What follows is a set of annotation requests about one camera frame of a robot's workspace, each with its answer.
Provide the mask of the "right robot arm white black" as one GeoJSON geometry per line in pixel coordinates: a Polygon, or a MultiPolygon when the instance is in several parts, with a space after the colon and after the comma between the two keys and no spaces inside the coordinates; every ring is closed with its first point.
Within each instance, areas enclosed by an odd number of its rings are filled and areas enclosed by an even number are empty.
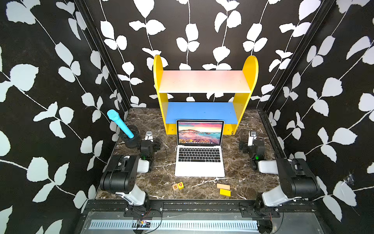
{"type": "Polygon", "coordinates": [[[277,175],[280,184],[264,192],[256,200],[256,206],[278,207],[297,199],[311,199],[318,195],[320,186],[304,159],[279,158],[265,160],[265,143],[254,136],[239,143],[239,150],[250,156],[254,171],[277,175]]]}

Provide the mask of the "silver laptop computer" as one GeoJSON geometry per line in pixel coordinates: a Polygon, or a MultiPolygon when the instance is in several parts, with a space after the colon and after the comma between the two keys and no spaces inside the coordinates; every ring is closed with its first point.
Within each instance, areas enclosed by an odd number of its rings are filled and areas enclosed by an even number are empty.
{"type": "Polygon", "coordinates": [[[224,121],[178,120],[175,176],[225,177],[224,121]]]}

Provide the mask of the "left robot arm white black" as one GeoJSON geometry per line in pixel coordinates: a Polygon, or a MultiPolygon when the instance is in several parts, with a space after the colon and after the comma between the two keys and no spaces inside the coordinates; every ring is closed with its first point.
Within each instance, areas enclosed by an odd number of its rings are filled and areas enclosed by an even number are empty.
{"type": "Polygon", "coordinates": [[[137,149],[140,154],[133,156],[114,155],[100,180],[100,189],[125,199],[130,206],[147,211],[150,208],[149,196],[136,184],[138,173],[150,171],[154,153],[160,150],[160,142],[149,139],[131,138],[125,146],[137,149]]]}

